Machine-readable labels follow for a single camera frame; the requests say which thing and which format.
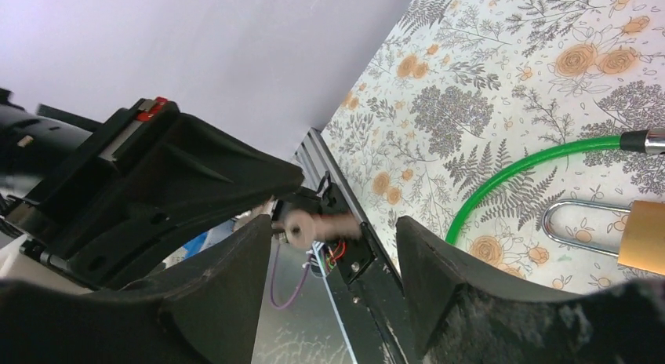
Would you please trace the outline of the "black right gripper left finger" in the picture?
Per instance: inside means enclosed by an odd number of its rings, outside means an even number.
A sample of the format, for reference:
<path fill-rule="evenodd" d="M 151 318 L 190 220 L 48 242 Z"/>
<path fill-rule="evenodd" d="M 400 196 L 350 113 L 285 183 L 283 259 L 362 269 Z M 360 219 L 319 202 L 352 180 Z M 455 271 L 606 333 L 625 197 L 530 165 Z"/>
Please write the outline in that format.
<path fill-rule="evenodd" d="M 262 214 L 221 243 L 120 290 L 1 283 L 4 363 L 249 363 L 271 254 Z"/>

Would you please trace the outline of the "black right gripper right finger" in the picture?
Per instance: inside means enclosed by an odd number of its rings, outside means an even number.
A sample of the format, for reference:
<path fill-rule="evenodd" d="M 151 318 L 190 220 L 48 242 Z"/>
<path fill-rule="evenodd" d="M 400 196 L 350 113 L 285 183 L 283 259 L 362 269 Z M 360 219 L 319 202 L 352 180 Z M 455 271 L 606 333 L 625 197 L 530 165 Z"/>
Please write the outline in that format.
<path fill-rule="evenodd" d="M 661 363 L 664 282 L 587 295 L 501 271 L 411 217 L 396 223 L 416 355 L 425 363 Z"/>

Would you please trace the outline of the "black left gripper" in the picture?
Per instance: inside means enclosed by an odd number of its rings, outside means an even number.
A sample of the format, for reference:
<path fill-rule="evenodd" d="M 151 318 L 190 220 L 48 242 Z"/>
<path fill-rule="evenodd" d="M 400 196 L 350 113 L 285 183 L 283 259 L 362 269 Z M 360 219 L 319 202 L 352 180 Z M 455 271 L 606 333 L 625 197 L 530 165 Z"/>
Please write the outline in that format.
<path fill-rule="evenodd" d="M 141 99 L 89 132 L 60 120 L 4 121 L 1 209 L 31 264 L 91 289 L 121 289 L 183 244 L 296 191 L 303 172 L 191 115 Z"/>

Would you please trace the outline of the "green cable lock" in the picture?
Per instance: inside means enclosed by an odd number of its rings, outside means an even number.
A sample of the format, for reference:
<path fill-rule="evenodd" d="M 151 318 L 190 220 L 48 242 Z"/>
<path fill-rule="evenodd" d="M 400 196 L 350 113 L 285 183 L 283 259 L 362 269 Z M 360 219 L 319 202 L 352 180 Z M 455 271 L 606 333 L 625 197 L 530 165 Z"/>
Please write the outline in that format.
<path fill-rule="evenodd" d="M 516 161 L 490 177 L 466 199 L 449 226 L 445 236 L 445 242 L 455 246 L 467 218 L 471 215 L 474 209 L 485 197 L 510 178 L 538 166 L 539 164 L 557 158 L 581 152 L 608 150 L 621 150 L 647 155 L 662 155 L 664 153 L 664 129 L 657 128 L 629 131 L 618 136 L 600 136 L 577 140 L 536 152 Z"/>

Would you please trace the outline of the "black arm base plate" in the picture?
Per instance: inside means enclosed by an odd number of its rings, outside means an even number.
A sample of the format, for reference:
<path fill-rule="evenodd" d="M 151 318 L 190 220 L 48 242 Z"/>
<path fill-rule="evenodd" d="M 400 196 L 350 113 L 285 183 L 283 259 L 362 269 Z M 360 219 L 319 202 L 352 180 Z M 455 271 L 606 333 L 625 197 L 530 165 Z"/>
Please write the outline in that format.
<path fill-rule="evenodd" d="M 279 217 L 302 210 L 320 217 L 350 217 L 362 237 L 313 242 L 322 312 L 340 333 L 353 363 L 418 363 L 402 281 L 360 207 L 333 154 L 317 129 L 310 129 L 295 153 L 305 181 L 278 203 Z"/>

